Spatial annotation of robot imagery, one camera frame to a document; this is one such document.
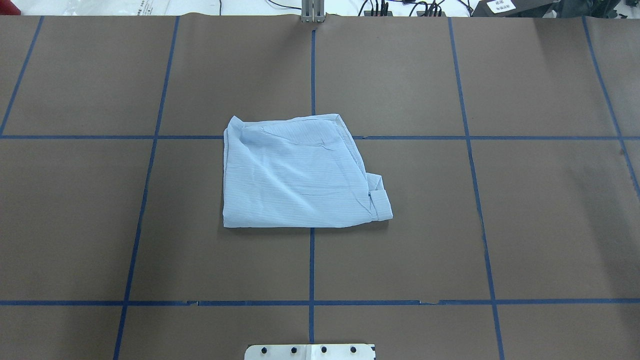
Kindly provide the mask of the light blue button shirt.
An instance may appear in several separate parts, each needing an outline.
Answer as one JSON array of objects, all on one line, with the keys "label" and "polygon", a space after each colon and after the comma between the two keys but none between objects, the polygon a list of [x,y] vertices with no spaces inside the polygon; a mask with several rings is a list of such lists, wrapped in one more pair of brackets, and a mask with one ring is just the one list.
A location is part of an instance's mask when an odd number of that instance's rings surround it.
[{"label": "light blue button shirt", "polygon": [[223,141],[225,228],[347,228],[394,216],[382,176],[366,171],[339,114],[234,116]]}]

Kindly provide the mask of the aluminium frame post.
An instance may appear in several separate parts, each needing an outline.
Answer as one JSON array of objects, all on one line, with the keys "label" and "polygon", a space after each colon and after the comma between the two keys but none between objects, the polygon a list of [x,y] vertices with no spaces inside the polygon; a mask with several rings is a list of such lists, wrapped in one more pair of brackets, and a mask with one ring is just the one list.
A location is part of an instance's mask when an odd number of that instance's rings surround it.
[{"label": "aluminium frame post", "polygon": [[302,0],[301,1],[301,22],[324,23],[326,19],[324,0]]}]

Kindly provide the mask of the black box white label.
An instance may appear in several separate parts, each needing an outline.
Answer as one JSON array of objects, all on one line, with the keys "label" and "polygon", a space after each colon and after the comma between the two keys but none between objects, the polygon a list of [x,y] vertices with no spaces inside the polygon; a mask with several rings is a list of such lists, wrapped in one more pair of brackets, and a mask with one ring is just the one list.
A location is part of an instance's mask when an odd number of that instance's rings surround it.
[{"label": "black box white label", "polygon": [[561,0],[480,0],[471,18],[543,18]]}]

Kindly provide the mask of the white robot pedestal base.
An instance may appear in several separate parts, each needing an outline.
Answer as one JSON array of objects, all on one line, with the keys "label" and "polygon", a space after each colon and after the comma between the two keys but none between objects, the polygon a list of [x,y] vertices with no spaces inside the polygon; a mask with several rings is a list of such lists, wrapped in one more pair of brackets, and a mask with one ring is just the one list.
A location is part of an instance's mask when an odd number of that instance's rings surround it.
[{"label": "white robot pedestal base", "polygon": [[245,360],[375,360],[374,344],[254,344],[247,347]]}]

